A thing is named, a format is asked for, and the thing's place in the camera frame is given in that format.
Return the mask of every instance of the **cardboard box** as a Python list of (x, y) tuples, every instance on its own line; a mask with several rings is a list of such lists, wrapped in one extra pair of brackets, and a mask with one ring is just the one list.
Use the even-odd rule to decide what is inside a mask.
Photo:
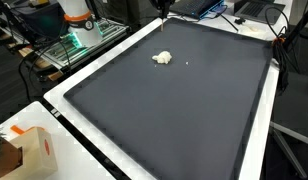
[(48, 132), (33, 128), (10, 143), (22, 148), (23, 165), (0, 180), (41, 180), (57, 171), (53, 143)]

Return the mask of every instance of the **electronic equipment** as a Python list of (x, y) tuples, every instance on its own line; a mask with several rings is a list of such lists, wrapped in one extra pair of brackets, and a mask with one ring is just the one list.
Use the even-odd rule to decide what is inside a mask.
[[(283, 11), (285, 8), (285, 5), (273, 2), (268, 0), (239, 0), (234, 5), (234, 15), (244, 19), (267, 23), (265, 18), (266, 9), (275, 7)], [(267, 13), (269, 24), (274, 25), (280, 15), (281, 12), (277, 10), (269, 10)]]
[(28, 31), (36, 34), (37, 38), (40, 36), (58, 38), (67, 33), (66, 27), (62, 29), (64, 11), (57, 0), (50, 0), (48, 5), (39, 8), (29, 6), (28, 0), (16, 0), (10, 6), (11, 12), (19, 22)]
[(202, 19), (224, 3), (223, 0), (180, 0), (171, 6), (171, 11), (195, 19)]

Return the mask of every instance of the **laptop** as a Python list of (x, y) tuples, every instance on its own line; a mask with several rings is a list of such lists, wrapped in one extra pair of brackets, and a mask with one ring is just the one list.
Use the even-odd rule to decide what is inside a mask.
[(179, 0), (170, 7), (170, 11), (194, 19), (203, 19), (210, 11), (223, 4), (224, 0)]
[[(265, 18), (266, 9), (276, 7), (283, 11), (285, 5), (274, 3), (274, 0), (237, 0), (234, 5), (234, 16), (249, 19), (261, 23), (267, 23)], [(271, 25), (274, 25), (281, 12), (271, 9), (268, 10), (267, 17)]]

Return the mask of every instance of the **black stand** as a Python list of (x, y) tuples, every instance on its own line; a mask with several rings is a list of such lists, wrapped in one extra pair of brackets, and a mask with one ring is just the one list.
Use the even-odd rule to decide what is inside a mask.
[(292, 164), (292, 166), (296, 170), (299, 178), (306, 179), (307, 174), (305, 173), (305, 171), (304, 171), (302, 165), (300, 164), (300, 162), (295, 157), (295, 155), (294, 155), (293, 151), (291, 150), (290, 146), (285, 141), (283, 135), (281, 134), (281, 132), (278, 129), (275, 129), (274, 125), (271, 125), (271, 126), (273, 127), (272, 134), (273, 134), (273, 138), (274, 138), (275, 142), (278, 144), (278, 146), (281, 148), (281, 150), (283, 151), (286, 158)]
[(89, 0), (89, 1), (90, 1), (92, 10), (93, 10), (93, 12), (94, 12), (96, 21), (101, 20), (101, 17), (100, 17), (100, 15), (98, 14), (97, 7), (96, 7), (96, 5), (95, 5), (94, 0)]
[(296, 25), (295, 29), (291, 32), (291, 34), (285, 39), (283, 47), (286, 51), (288, 50), (292, 42), (294, 42), (295, 38), (304, 29), (307, 23), (308, 23), (308, 11), (304, 14), (302, 19), (298, 22), (298, 24)]

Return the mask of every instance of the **black cable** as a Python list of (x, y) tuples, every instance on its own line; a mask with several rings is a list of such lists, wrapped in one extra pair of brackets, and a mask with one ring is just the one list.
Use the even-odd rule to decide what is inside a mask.
[[(277, 33), (275, 32), (275, 30), (273, 29), (272, 25), (269, 23), (269, 20), (268, 20), (268, 11), (269, 11), (270, 9), (279, 11), (281, 14), (283, 14), (283, 16), (284, 16), (284, 18), (285, 18), (285, 20), (286, 20), (287, 27), (286, 27), (286, 26), (283, 26), (282, 29), (280, 30), (279, 34), (277, 34)], [(270, 8), (267, 8), (267, 9), (265, 10), (265, 19), (266, 19), (266, 23), (267, 23), (268, 27), (271, 29), (271, 31), (273, 32), (273, 34), (276, 36), (276, 40), (275, 40), (275, 41), (277, 41), (277, 43), (273, 43), (273, 45), (275, 45), (275, 46), (278, 47), (278, 49), (276, 49), (276, 50), (280, 53), (280, 56), (276, 56), (276, 58), (279, 59), (279, 61), (280, 61), (279, 63), (283, 63), (283, 62), (285, 63), (285, 62), (287, 61), (287, 62), (290, 63), (290, 65), (293, 67), (293, 69), (294, 69), (297, 73), (300, 73), (300, 68), (299, 68), (299, 65), (298, 65), (298, 60), (297, 60), (296, 55), (294, 56), (294, 57), (295, 57), (295, 64), (294, 64), (294, 63), (291, 62), (291, 60), (290, 60), (290, 58), (289, 58), (287, 52), (284, 50), (284, 48), (283, 48), (283, 42), (282, 42), (282, 40), (280, 39), (280, 38), (282, 38), (283, 35), (284, 35), (284, 34), (282, 33), (283, 30), (288, 31), (288, 32), (290, 31), (290, 25), (289, 25), (289, 21), (288, 21), (287, 16), (285, 15), (285, 13), (284, 13), (282, 10), (280, 10), (280, 9), (278, 9), (278, 8), (276, 8), (276, 7), (270, 7)]]
[(68, 66), (68, 68), (69, 68), (70, 75), (72, 75), (72, 66), (71, 66), (70, 57), (68, 56), (68, 52), (67, 52), (67, 50), (66, 50), (66, 48), (65, 48), (65, 46), (64, 46), (64, 44), (63, 44), (62, 41), (60, 41), (60, 44), (62, 45), (62, 47), (63, 47), (63, 49), (64, 49), (64, 51), (65, 51), (65, 53), (66, 53), (66, 57), (67, 57), (67, 66)]
[(280, 10), (280, 9), (278, 9), (278, 8), (276, 8), (276, 7), (270, 7), (270, 8), (267, 8), (267, 9), (265, 10), (265, 19), (266, 19), (267, 25), (268, 25), (268, 27), (271, 29), (271, 31), (273, 32), (273, 34), (276, 36), (276, 38), (279, 38), (279, 35), (275, 32), (275, 30), (273, 29), (272, 25), (269, 23), (269, 20), (268, 20), (268, 14), (267, 14), (267, 13), (268, 13), (268, 10), (270, 10), (270, 9), (277, 10), (277, 11), (279, 11), (280, 13), (283, 14), (283, 16), (284, 16), (284, 18), (285, 18), (285, 20), (286, 20), (286, 23), (287, 23), (287, 27), (285, 27), (285, 29), (286, 29), (287, 31), (290, 30), (289, 21), (288, 21), (287, 16), (285, 15), (285, 13), (284, 13), (282, 10)]
[(10, 28), (12, 40), (13, 40), (13, 42), (16, 44), (16, 41), (15, 41), (15, 39), (14, 39), (14, 33), (13, 33), (13, 30), (12, 30), (12, 26), (11, 26), (11, 23), (10, 23), (9, 20), (7, 20), (7, 24), (8, 24), (8, 28)]
[(32, 77), (31, 74), (32, 74), (33, 68), (34, 68), (36, 62), (41, 58), (41, 56), (42, 56), (46, 51), (48, 51), (52, 46), (53, 46), (53, 44), (51, 44), (50, 46), (46, 47), (46, 49), (44, 49), (44, 50), (42, 51), (42, 53), (32, 62), (32, 65), (31, 65), (31, 67), (30, 67), (30, 69), (29, 69), (29, 72), (28, 72), (28, 79), (29, 79), (29, 81), (30, 81), (31, 86), (32, 86), (36, 91), (39, 91), (39, 90), (34, 86), (33, 81), (32, 81), (32, 78), (31, 78), (31, 77)]
[[(302, 19), (301, 19), (301, 25), (299, 26), (300, 28), (303, 26), (303, 22), (304, 22), (304, 15), (305, 15), (305, 13), (306, 13), (306, 9), (307, 9), (307, 7), (308, 7), (308, 0), (307, 0), (307, 2), (306, 2), (306, 4), (305, 4), (305, 7), (304, 7), (304, 10), (303, 10), (303, 15), (302, 15)], [(297, 42), (298, 42), (298, 40), (299, 40), (299, 37), (300, 37), (300, 34), (301, 34), (301, 29), (298, 29), (298, 32), (299, 32), (299, 35), (296, 37), (296, 39), (294, 40), (295, 42), (295, 44), (297, 44)]]
[(47, 36), (47, 35), (41, 34), (41, 33), (37, 32), (37, 31), (35, 31), (34, 29), (32, 29), (32, 27), (29, 26), (28, 24), (26, 24), (26, 23), (24, 23), (24, 24), (25, 24), (26, 27), (27, 27), (28, 29), (30, 29), (30, 31), (32, 31), (33, 33), (35, 33), (35, 34), (37, 34), (37, 35), (39, 35), (39, 36), (41, 36), (41, 37), (47, 38), (48, 41), (41, 42), (41, 43), (45, 43), (45, 44), (43, 44), (43, 45), (46, 45), (46, 44), (49, 44), (49, 43), (53, 43), (53, 42), (59, 41), (59, 40), (60, 40), (60, 36), (61, 36), (61, 34), (62, 34), (63, 30), (64, 30), (64, 27), (66, 27), (66, 26), (65, 26), (66, 23), (63, 21), (63, 22), (62, 22), (61, 29), (60, 29), (60, 32), (59, 32), (58, 36), (55, 38), (55, 37), (51, 37), (51, 36)]
[(200, 22), (200, 21), (203, 20), (203, 19), (216, 19), (216, 18), (218, 18), (220, 15), (216, 14), (214, 17), (203, 17), (202, 19), (195, 20), (195, 21), (187, 20), (187, 19), (184, 18), (183, 15), (178, 15), (178, 16), (180, 16), (180, 18), (183, 19), (183, 20), (186, 21), (186, 22), (196, 22), (196, 23), (197, 23), (197, 22)]
[(223, 14), (220, 15), (223, 19), (225, 19), (235, 30), (236, 32), (238, 32), (238, 29), (234, 26), (233, 23), (231, 23), (231, 21), (229, 21), (225, 16), (223, 16)]
[(24, 78), (24, 76), (23, 76), (23, 73), (22, 73), (22, 65), (23, 65), (25, 59), (27, 59), (28, 57), (33, 56), (35, 52), (36, 52), (36, 50), (34, 50), (34, 51), (30, 52), (29, 54), (27, 54), (27, 55), (22, 59), (22, 61), (20, 62), (20, 64), (18, 65), (18, 73), (20, 74), (21, 79), (22, 79), (22, 81), (23, 81), (23, 84), (24, 84), (24, 86), (25, 86), (26, 98), (27, 98), (27, 100), (28, 100), (29, 102), (32, 102), (32, 100), (31, 100), (31, 97), (30, 97), (28, 85), (27, 85), (26, 80), (25, 80), (25, 78)]

